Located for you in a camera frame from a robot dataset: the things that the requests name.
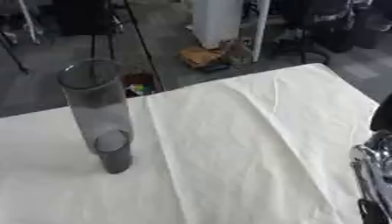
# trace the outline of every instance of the small glass cup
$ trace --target small glass cup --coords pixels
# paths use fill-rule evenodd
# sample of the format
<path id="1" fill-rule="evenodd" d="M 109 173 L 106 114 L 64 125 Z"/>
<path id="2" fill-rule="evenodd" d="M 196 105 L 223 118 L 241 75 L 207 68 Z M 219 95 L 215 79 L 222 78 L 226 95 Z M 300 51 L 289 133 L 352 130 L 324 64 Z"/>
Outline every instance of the small glass cup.
<path id="1" fill-rule="evenodd" d="M 58 75 L 87 147 L 109 173 L 126 171 L 132 162 L 133 132 L 118 71 L 112 60 L 89 59 Z"/>

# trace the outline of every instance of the chair leg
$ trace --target chair leg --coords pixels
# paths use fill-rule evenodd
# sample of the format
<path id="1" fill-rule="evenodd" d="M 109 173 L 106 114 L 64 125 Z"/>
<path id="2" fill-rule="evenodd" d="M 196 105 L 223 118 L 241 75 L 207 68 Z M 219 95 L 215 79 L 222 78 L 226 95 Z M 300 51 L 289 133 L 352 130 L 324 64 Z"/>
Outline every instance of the chair leg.
<path id="1" fill-rule="evenodd" d="M 314 54 L 317 54 L 317 55 L 324 57 L 325 59 L 324 59 L 323 64 L 326 66 L 328 66 L 331 62 L 331 57 L 327 52 L 323 52 L 323 51 L 316 49 L 316 48 L 309 49 L 307 52 L 314 53 Z"/>
<path id="2" fill-rule="evenodd" d="M 95 58 L 95 35 L 91 35 L 90 58 Z"/>
<path id="3" fill-rule="evenodd" d="M 5 34 L 0 31 L 0 35 L 2 38 L 0 38 L 0 45 L 5 49 L 5 51 L 11 56 L 11 58 L 15 61 L 17 64 L 19 70 L 23 72 L 24 74 L 28 74 L 29 70 L 22 64 L 22 62 L 19 60 L 17 55 L 14 54 L 14 52 L 11 50 L 11 48 L 7 45 L 7 43 L 4 43 L 4 39 L 6 39 Z"/>
<path id="4" fill-rule="evenodd" d="M 115 60 L 116 56 L 115 56 L 115 48 L 113 43 L 113 33 L 111 31 L 108 33 L 108 50 L 110 52 L 110 58 L 112 60 Z"/>
<path id="5" fill-rule="evenodd" d="M 299 47 L 299 55 L 301 58 L 301 64 L 306 64 L 307 63 L 307 58 L 306 58 L 306 30 L 302 29 L 301 31 L 301 43 L 300 43 L 300 47 Z"/>

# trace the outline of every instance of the white tablecloth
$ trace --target white tablecloth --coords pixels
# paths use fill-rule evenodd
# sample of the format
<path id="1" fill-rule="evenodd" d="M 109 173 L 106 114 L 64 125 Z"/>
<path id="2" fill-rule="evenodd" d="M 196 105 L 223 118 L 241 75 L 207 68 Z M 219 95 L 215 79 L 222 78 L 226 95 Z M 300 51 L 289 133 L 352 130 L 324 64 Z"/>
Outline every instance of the white tablecloth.
<path id="1" fill-rule="evenodd" d="M 0 119 L 0 223 L 361 223 L 348 151 L 376 106 L 321 65 L 131 99 L 119 175 L 69 108 Z"/>

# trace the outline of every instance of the white cloth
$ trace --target white cloth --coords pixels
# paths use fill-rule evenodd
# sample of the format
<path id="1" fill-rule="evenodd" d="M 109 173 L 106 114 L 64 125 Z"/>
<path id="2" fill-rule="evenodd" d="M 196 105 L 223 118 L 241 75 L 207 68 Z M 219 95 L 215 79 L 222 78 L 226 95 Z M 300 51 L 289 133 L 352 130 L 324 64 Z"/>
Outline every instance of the white cloth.
<path id="1" fill-rule="evenodd" d="M 348 152 L 376 107 L 321 65 L 131 99 L 118 175 L 69 108 L 0 119 L 0 223 L 361 223 Z"/>

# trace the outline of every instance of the tripod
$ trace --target tripod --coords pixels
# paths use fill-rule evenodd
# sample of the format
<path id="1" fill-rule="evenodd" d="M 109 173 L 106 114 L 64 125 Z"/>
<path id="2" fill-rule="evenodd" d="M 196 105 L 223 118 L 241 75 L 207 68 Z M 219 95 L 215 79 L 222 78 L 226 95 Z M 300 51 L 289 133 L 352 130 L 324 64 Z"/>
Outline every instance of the tripod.
<path id="1" fill-rule="evenodd" d="M 17 64 L 19 70 L 25 74 L 29 73 L 29 70 L 23 65 L 20 59 L 15 55 L 15 53 L 11 49 L 11 41 L 8 39 L 7 35 L 0 31 L 0 45 L 4 48 L 4 50 L 10 55 L 12 60 Z"/>

